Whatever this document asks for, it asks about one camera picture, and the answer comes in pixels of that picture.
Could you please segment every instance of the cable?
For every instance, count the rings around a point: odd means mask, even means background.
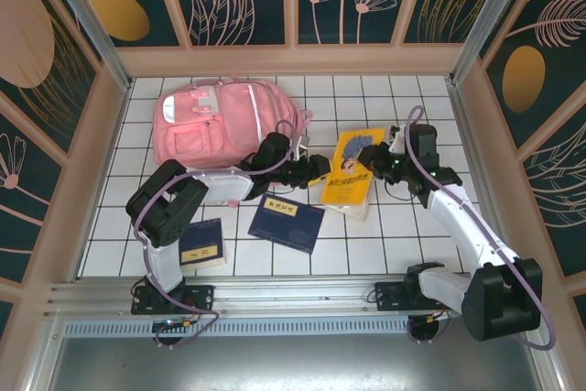
[[[130,294],[131,294],[132,296],[134,296],[134,295],[135,295],[136,288],[137,288],[137,287],[138,287],[138,285],[139,285],[139,284],[141,284],[141,283],[145,283],[145,284],[146,284],[146,283],[147,283],[147,277],[142,277],[142,278],[140,278],[138,281],[136,281],[136,283],[135,283],[135,284],[133,284],[133,285],[132,285],[132,287],[130,288]]]
[[[433,338],[427,339],[427,341],[428,342],[435,342],[437,339],[442,337],[445,334],[448,327],[450,327],[451,321],[452,321],[452,319],[448,319],[448,322],[446,322],[446,325],[444,325],[441,330],[438,330],[438,332],[436,333],[436,335]],[[407,320],[407,337],[409,338],[410,341],[412,341],[413,343],[416,343],[416,344],[420,344],[420,343],[424,342],[424,341],[417,339],[415,336],[413,336],[413,320],[411,318],[409,318]]]
[[[192,298],[186,298],[185,299],[185,302],[190,302],[192,304],[192,306],[193,306],[194,309],[197,309],[198,308],[197,307],[197,304],[195,303],[195,301]],[[178,321],[178,322],[173,322],[171,324],[161,326],[157,330],[157,332],[155,333],[155,342],[157,343],[157,345],[166,345],[165,343],[161,342],[161,340],[160,340],[161,333],[163,333],[164,331],[167,331],[167,330],[179,329],[179,328],[182,328],[182,327],[190,327],[192,325],[197,324],[200,321],[200,318],[201,318],[201,313],[194,312],[186,320],[182,320],[182,321]]]
[[[438,320],[441,317],[441,315],[443,315],[446,312],[446,308],[447,308],[446,305],[443,304],[442,306],[443,307],[441,308],[441,311],[437,315],[433,314],[433,315],[431,315],[430,318],[428,318],[428,322],[433,322],[434,320]]]
[[[388,190],[388,182],[385,180],[385,192],[386,194],[388,194],[389,196],[391,196],[393,199],[397,199],[398,201],[413,201],[413,199],[415,198],[415,194],[411,196],[411,199],[401,199],[400,197],[397,197],[393,194],[391,194]]]
[[[376,304],[376,299],[374,299],[374,301],[371,301],[371,300],[370,300],[370,296],[371,296],[373,293],[376,293],[376,289],[375,289],[375,288],[373,288],[373,289],[371,290],[371,292],[370,292],[368,295],[366,295],[366,302],[368,302],[369,304]]]
[[[283,158],[281,160],[279,160],[275,165],[266,168],[266,169],[261,169],[258,171],[245,171],[245,170],[239,170],[239,172],[242,172],[244,174],[247,174],[249,176],[259,176],[262,174],[266,174],[269,173],[271,171],[273,171],[274,169],[279,168],[281,165],[283,165],[285,162],[287,162],[288,157],[290,157],[294,150],[295,150],[295,146],[297,145],[297,141],[298,141],[298,136],[299,134],[296,132],[295,127],[293,126],[293,124],[291,124],[289,121],[286,120],[281,120],[279,122],[277,122],[276,125],[276,130],[279,128],[280,125],[285,124],[288,125],[291,128],[291,133],[293,133],[294,137],[292,137],[291,139],[291,145],[289,147],[288,152],[285,154],[285,156],[283,156]],[[188,171],[186,173],[180,174],[176,177],[174,177],[173,179],[171,179],[169,182],[167,182],[165,185],[163,185],[154,195],[153,197],[146,203],[145,207],[143,208],[143,210],[138,214],[138,217],[136,217],[136,221],[133,227],[133,233],[135,235],[136,240],[138,240],[140,243],[142,243],[143,245],[143,259],[145,260],[145,267],[146,267],[146,277],[147,279],[150,281],[150,283],[157,289],[158,293],[161,294],[161,296],[166,299],[169,303],[173,304],[174,306],[177,306],[181,309],[190,311],[192,313],[200,313],[202,315],[204,314],[208,314],[208,315],[213,315],[213,318],[210,322],[208,322],[207,324],[205,324],[201,329],[199,329],[198,331],[196,331],[194,334],[192,334],[190,337],[187,338],[183,338],[181,339],[179,342],[175,343],[175,344],[171,344],[171,345],[163,345],[163,343],[161,343],[158,340],[158,335],[160,334],[161,330],[159,329],[159,331],[157,332],[157,334],[155,335],[155,341],[157,342],[157,345],[159,348],[162,348],[163,346],[166,346],[167,348],[169,348],[170,350],[173,350],[174,347],[181,347],[183,345],[186,345],[192,341],[194,341],[195,339],[197,339],[203,332],[207,331],[219,318],[220,318],[220,313],[218,313],[215,310],[206,310],[206,309],[199,309],[197,307],[189,307],[179,301],[177,301],[176,299],[172,298],[166,291],[165,289],[162,288],[162,286],[160,285],[160,283],[158,282],[157,278],[155,277],[155,274],[153,273],[153,267],[150,264],[150,261],[148,259],[148,239],[147,237],[142,234],[140,232],[140,225],[142,224],[143,220],[145,220],[145,216],[147,215],[148,210],[150,210],[152,208],[152,206],[155,204],[155,202],[158,200],[159,197],[161,197],[169,188],[171,188],[173,185],[175,185],[177,182],[187,179],[187,178],[201,178],[204,177],[206,175],[207,171],[204,170],[193,170],[193,171]],[[234,170],[230,170],[230,169],[220,169],[220,170],[213,170],[214,173],[222,173],[222,174],[226,174],[226,175],[233,175],[235,173]]]
[[[523,276],[518,271],[518,269],[515,267],[513,262],[511,260],[509,260],[509,258],[503,252],[501,246],[499,246],[498,243],[493,239],[490,232],[484,226],[483,221],[478,217],[478,214],[476,213],[476,211],[472,207],[470,207],[468,203],[465,203],[456,194],[454,194],[452,191],[450,191],[450,189],[446,188],[441,183],[439,183],[436,179],[434,179],[433,176],[431,176],[423,168],[423,166],[419,163],[417,157],[415,156],[415,153],[413,151],[413,147],[411,146],[411,141],[409,139],[410,126],[411,126],[411,124],[414,124],[414,123],[416,124],[421,119],[423,114],[424,114],[423,107],[420,105],[416,105],[415,107],[413,107],[411,109],[411,111],[409,112],[409,116],[407,117],[407,125],[405,127],[405,144],[407,145],[407,152],[409,153],[411,160],[413,161],[413,163],[415,164],[415,166],[417,167],[419,172],[427,180],[429,180],[431,183],[433,183],[436,186],[436,188],[438,188],[438,190],[441,190],[441,191],[445,192],[448,196],[450,196],[454,201],[456,201],[468,213],[468,215],[472,218],[472,220],[474,221],[474,223],[476,224],[478,229],[480,229],[480,231],[483,233],[486,240],[488,240],[488,243],[490,244],[490,246],[501,257],[501,259],[505,262],[505,264],[507,265],[509,270],[513,273],[513,275],[519,281],[521,286],[523,286],[523,288],[525,289],[525,291],[527,292],[527,294],[529,295],[531,300],[533,300],[537,309],[539,310],[539,312],[543,316],[543,320],[545,321],[545,323],[548,327],[548,331],[549,331],[549,342],[548,343],[546,343],[545,345],[537,345],[536,343],[533,343],[533,342],[530,342],[526,339],[523,339],[519,334],[514,335],[515,338],[530,348],[534,348],[536,350],[541,350],[541,351],[551,350],[554,347],[554,345],[556,344],[556,331],[553,327],[553,322],[551,321],[551,318],[549,317],[547,311],[545,310],[545,307],[543,306],[543,304],[541,303],[541,301],[537,297],[536,293],[533,291],[531,286],[529,286],[529,284],[523,278]]]

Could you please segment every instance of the wall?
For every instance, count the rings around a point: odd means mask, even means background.
[[[75,261],[122,91],[60,0],[0,11],[0,389],[14,390]]]
[[[463,83],[511,246],[544,271],[544,301],[586,387],[586,0],[514,0]]]
[[[447,73],[485,0],[90,0],[135,76]]]

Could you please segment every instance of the blue book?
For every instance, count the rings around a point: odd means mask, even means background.
[[[220,219],[192,223],[179,239],[179,265],[191,271],[226,263]]]
[[[248,233],[311,254],[324,210],[265,194]]]

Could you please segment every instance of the yellow book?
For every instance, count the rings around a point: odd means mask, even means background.
[[[331,173],[321,194],[324,205],[360,205],[368,196],[373,173],[357,160],[363,147],[378,145],[385,138],[384,128],[343,132],[331,160]]]

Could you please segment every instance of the backpack pocket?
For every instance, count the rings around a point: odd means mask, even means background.
[[[214,119],[175,125],[167,132],[167,150],[173,157],[208,157],[221,152],[222,146],[222,124]]]

